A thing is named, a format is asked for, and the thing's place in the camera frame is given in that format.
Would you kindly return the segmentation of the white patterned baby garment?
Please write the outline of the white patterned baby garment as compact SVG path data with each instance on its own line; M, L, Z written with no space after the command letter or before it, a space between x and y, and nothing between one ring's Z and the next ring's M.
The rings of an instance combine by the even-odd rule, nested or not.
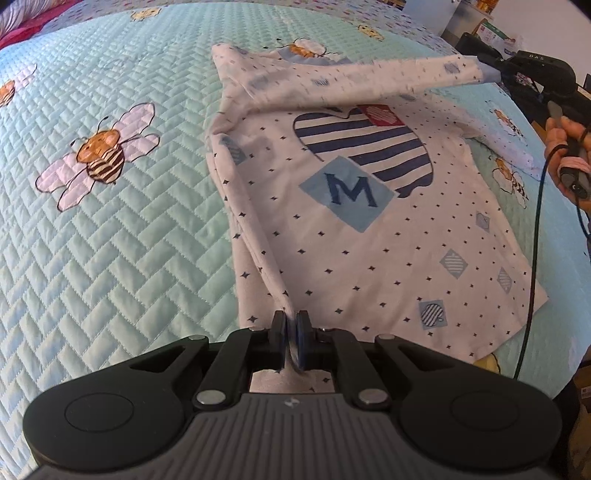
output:
M207 164L228 211L238 322L307 311L474 363L547 302L469 147L520 209L531 156L435 94L481 83L453 55L353 63L291 47L211 50L222 84Z

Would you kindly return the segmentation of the black chair with clothes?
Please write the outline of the black chair with clothes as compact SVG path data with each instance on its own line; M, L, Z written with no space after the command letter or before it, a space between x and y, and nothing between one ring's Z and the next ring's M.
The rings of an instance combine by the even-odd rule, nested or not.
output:
M501 53L486 44L478 36L465 32L457 42L455 48L464 55L477 56L485 54L502 59ZM527 76L518 73L506 77L500 86L511 97L514 103L525 115L529 123L536 122L544 126L548 117L548 109L541 101L541 92L535 83Z

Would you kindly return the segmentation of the heart patterned bedsheet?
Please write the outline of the heart patterned bedsheet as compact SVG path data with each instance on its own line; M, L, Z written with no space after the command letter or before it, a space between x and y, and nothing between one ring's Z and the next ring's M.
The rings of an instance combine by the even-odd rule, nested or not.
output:
M52 33L94 18L151 7L186 4L186 1L81 1L49 21L40 35ZM381 1L253 1L253 4L301 8L337 17L353 25L366 25L413 40L431 50L448 55L457 50L441 36L429 31L400 9Z

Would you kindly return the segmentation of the mint green bee quilt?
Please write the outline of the mint green bee quilt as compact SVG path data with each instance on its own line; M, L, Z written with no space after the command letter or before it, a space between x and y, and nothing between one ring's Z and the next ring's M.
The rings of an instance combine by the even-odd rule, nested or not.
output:
M389 31L301 8L186 1L94 18L1 52L16 90L1 109L1 475L34 460L29 403L64 381L190 334L238 329L228 211L206 133L222 86L211 47L294 48L353 63L448 56ZM590 344L590 260L574 207L540 187L543 147L498 86L437 89L528 153L520 209L473 159L547 302L489 357L555 395Z

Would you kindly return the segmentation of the magenta bed sheet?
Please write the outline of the magenta bed sheet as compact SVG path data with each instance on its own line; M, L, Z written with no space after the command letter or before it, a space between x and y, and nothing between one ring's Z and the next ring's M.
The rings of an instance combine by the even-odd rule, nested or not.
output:
M1 48L23 42L39 33L77 0L13 0L1 2Z

